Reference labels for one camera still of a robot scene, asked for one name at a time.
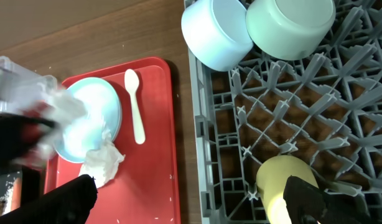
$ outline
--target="spoon handle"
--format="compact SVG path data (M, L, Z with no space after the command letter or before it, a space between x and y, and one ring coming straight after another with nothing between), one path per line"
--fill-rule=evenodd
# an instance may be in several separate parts
M137 103L136 94L130 94L131 102L131 114L133 118L133 131L134 139L137 144L142 144L146 141L146 134L144 132L144 126L142 125L141 115L139 111L139 105Z

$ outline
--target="red object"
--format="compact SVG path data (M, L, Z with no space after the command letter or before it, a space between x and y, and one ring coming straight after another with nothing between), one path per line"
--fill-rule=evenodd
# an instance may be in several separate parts
M130 98L124 89L124 72L139 76L137 90L146 142L134 140ZM170 70L160 58L150 57L66 79L68 87L87 77L100 77L116 90L122 106L122 124L114 141L126 157L115 178L98 189L87 223L181 223L179 185ZM47 164L45 193L76 178L81 164L59 156Z

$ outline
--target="wooden table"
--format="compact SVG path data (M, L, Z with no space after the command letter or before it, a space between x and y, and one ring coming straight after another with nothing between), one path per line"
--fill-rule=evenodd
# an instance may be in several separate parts
M179 0L136 0L122 10L1 50L0 55L59 81L138 58L166 59L172 72L182 223L200 223L189 58L180 29L183 10Z

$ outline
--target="gray dish rack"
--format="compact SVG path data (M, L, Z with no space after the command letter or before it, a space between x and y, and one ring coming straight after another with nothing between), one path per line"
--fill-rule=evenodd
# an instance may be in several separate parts
M269 223L255 176L280 154L382 222L382 1L335 5L332 29L303 60L255 46L219 73L189 53L202 223Z

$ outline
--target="white spoon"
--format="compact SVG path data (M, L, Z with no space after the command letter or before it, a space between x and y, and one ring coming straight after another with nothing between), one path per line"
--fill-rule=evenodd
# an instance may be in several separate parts
M134 139L137 144L142 144L146 141L146 134L144 133L144 127L142 126L141 115L139 111L139 105L137 104L136 92L139 87L140 81L136 72L131 69L127 69L124 73L124 88L129 93L131 103L131 115L133 118L133 131Z

